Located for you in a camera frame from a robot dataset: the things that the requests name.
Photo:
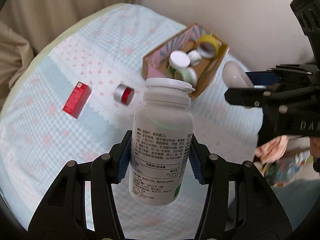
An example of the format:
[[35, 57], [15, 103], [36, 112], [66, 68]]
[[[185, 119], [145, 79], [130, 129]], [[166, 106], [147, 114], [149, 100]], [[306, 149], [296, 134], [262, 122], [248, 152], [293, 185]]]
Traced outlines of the black and white small jar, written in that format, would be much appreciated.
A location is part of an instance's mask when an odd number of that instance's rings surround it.
[[190, 65], [193, 67], [197, 66], [202, 60], [202, 56], [197, 50], [191, 50], [187, 55], [190, 60]]

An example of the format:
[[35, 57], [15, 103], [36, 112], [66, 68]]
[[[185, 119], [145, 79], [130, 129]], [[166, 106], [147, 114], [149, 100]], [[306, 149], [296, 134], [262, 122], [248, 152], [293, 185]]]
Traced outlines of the large white lid jar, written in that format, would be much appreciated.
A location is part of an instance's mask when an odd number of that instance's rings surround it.
[[188, 55], [181, 51], [175, 50], [169, 56], [169, 66], [174, 69], [187, 68], [190, 64]]

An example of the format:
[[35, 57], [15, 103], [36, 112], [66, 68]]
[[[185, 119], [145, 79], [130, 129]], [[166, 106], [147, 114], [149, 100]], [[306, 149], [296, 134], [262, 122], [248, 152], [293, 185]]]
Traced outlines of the red rectangular carton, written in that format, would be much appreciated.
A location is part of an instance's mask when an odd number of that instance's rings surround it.
[[62, 110], [77, 119], [84, 108], [89, 96], [91, 88], [84, 83], [78, 82], [67, 99]]

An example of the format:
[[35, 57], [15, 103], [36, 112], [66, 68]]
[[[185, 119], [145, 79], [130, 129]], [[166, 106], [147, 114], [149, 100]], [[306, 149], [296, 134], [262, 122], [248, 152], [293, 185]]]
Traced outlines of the cardboard box with pink lining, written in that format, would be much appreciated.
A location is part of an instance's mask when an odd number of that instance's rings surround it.
[[194, 23], [143, 57], [142, 76], [184, 81], [193, 87], [194, 100], [214, 79], [228, 51], [226, 42]]

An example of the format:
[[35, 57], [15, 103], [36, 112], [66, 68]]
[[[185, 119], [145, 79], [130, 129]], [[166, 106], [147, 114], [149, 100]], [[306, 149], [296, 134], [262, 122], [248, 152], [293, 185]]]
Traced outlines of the beige curtain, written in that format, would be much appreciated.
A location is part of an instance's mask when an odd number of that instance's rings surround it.
[[1, 102], [32, 59], [81, 19], [139, 0], [1, 0]]

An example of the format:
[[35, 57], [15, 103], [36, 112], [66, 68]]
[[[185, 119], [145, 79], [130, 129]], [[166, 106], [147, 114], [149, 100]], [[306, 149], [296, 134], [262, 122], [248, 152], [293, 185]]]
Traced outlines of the blue checkered floral bedsheet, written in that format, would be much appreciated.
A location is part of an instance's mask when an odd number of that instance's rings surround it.
[[[185, 25], [139, 5], [118, 4], [95, 13], [57, 38], [29, 65], [1, 111], [1, 195], [27, 229], [42, 197], [65, 163], [93, 161], [121, 142], [143, 104], [143, 57]], [[221, 71], [191, 103], [194, 134], [227, 161], [251, 160], [261, 109], [230, 106]], [[62, 108], [78, 81], [92, 90], [78, 119]], [[123, 83], [135, 90], [129, 106], [115, 102]], [[129, 193], [129, 173], [113, 185], [125, 236], [132, 239], [193, 238], [207, 187], [187, 163], [178, 198], [162, 207], [143, 205]]]

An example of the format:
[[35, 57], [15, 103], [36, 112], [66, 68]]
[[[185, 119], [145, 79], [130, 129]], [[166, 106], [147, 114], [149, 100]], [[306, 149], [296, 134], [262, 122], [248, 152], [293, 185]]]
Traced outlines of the yellow tape roll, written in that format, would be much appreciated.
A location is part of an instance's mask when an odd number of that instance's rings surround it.
[[219, 52], [219, 41], [212, 35], [202, 35], [195, 44], [195, 49], [206, 59], [213, 59]]

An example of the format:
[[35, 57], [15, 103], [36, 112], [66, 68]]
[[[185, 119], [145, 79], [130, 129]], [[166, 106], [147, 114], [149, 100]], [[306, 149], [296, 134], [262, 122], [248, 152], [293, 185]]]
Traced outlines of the red jar with silver lid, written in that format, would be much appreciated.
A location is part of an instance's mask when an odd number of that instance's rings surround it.
[[127, 85], [119, 84], [114, 91], [114, 100], [118, 103], [128, 106], [132, 101], [135, 90]]

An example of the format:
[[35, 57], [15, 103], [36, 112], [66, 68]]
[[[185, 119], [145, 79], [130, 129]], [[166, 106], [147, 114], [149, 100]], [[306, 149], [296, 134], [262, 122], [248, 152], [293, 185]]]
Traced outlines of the mint green cream jar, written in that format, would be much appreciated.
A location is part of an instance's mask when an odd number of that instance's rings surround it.
[[176, 80], [184, 81], [191, 84], [193, 87], [197, 85], [197, 74], [195, 70], [191, 67], [181, 68], [176, 70], [174, 74], [174, 78]]

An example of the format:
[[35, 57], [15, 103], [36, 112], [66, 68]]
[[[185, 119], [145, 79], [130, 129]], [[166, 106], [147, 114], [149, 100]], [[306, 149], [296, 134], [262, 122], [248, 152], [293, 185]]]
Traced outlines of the white earbuds case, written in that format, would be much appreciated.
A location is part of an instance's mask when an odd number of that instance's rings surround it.
[[245, 71], [235, 61], [225, 63], [222, 70], [222, 79], [228, 88], [254, 88]]

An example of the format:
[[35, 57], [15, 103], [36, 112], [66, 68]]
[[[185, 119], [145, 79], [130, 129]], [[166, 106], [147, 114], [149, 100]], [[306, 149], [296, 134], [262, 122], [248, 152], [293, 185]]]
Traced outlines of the white pill bottle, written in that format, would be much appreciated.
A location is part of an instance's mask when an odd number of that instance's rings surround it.
[[194, 129], [191, 84], [169, 78], [145, 82], [133, 120], [129, 191], [145, 205], [172, 203], [180, 192]]

